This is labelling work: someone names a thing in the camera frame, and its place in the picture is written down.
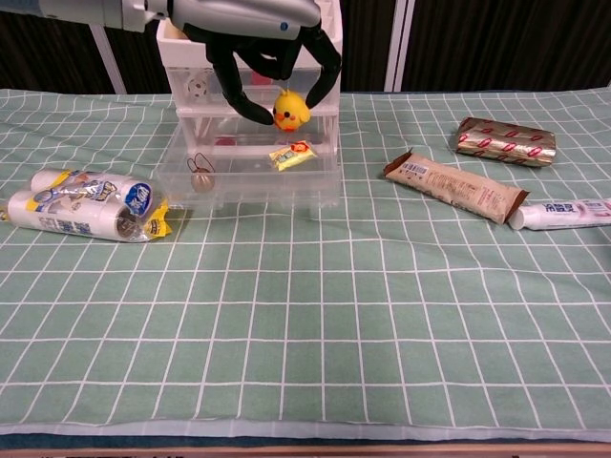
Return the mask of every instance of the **white toothpaste tube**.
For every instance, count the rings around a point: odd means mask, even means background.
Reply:
[[[527,227],[535,231],[611,225],[611,198],[521,206],[509,225],[516,230]]]

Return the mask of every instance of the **yellow duck toy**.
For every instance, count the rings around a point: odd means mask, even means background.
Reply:
[[[282,90],[274,103],[274,124],[285,132],[295,132],[309,121],[309,108],[297,93]]]

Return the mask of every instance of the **green checkered tablecloth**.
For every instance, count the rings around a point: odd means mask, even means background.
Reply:
[[[611,198],[611,90],[344,94],[343,196],[171,214],[118,244],[0,224],[0,433],[611,442],[611,228],[514,232],[380,178],[413,147]],[[557,134],[537,170],[449,146],[467,115]],[[150,177],[170,95],[0,92],[0,196],[37,170]]]

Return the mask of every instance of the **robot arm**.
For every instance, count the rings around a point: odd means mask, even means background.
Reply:
[[[190,40],[206,44],[228,103],[267,125],[272,114],[246,97],[234,53],[255,72],[286,80],[305,46],[322,66],[306,99],[309,108],[325,98],[341,71],[314,0],[0,0],[0,10],[126,31],[144,31],[149,21],[168,17]]]

